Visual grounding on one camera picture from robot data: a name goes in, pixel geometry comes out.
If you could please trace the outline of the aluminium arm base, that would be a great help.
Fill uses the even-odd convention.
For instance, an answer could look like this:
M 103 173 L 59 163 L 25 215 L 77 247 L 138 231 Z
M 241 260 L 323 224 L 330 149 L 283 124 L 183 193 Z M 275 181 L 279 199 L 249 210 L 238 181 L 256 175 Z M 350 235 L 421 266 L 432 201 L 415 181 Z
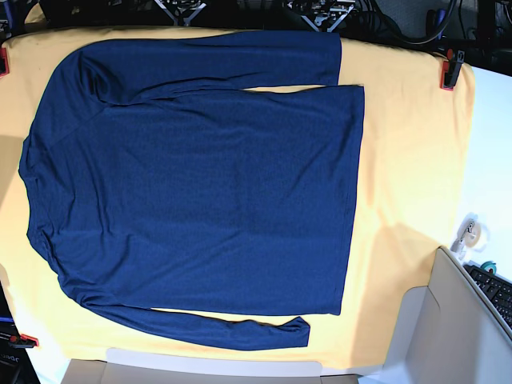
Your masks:
M 284 1 L 288 10 L 317 32 L 334 32 L 355 9 L 355 3 L 351 0 Z
M 169 17 L 173 26 L 190 26 L 191 22 L 207 7 L 200 0 L 154 0 Z

